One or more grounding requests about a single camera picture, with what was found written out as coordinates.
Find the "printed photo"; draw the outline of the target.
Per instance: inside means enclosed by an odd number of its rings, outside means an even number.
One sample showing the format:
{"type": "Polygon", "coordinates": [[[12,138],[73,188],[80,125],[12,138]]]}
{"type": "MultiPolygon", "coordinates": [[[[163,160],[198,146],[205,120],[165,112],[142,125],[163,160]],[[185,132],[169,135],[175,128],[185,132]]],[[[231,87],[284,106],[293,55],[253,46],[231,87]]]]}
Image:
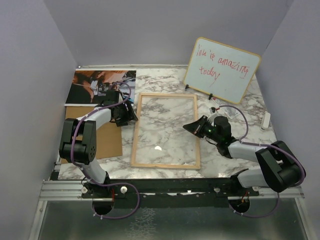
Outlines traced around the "printed photo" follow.
{"type": "Polygon", "coordinates": [[[133,104],[136,70],[76,70],[67,96],[67,105],[97,105],[107,98],[110,90],[121,92],[133,104]]]}

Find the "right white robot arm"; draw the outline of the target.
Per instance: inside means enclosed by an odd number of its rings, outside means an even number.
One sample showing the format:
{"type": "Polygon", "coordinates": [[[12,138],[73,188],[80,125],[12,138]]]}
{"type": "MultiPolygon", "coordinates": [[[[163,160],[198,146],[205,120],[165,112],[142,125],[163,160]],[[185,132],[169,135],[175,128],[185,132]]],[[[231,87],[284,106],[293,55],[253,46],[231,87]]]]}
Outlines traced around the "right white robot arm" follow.
{"type": "Polygon", "coordinates": [[[232,127],[225,116],[202,116],[183,128],[198,138],[215,142],[218,152],[229,159],[243,159],[259,164],[257,169],[235,175],[229,189],[240,196],[251,187],[271,188],[277,193],[300,185],[306,171],[283,141],[272,144],[244,142],[232,136],[232,127]]]}

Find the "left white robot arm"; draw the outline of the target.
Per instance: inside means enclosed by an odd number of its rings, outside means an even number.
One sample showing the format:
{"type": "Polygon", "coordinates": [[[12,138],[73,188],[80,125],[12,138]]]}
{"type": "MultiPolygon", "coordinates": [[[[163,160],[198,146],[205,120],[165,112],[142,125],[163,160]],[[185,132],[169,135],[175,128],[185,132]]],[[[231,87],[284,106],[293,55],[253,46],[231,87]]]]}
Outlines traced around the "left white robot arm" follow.
{"type": "Polygon", "coordinates": [[[108,90],[106,97],[89,113],[78,118],[67,118],[63,123],[59,156],[80,169],[97,196],[106,197],[111,190],[110,177],[96,159],[97,131],[113,122],[122,127],[137,121],[130,101],[120,91],[108,90]]]}

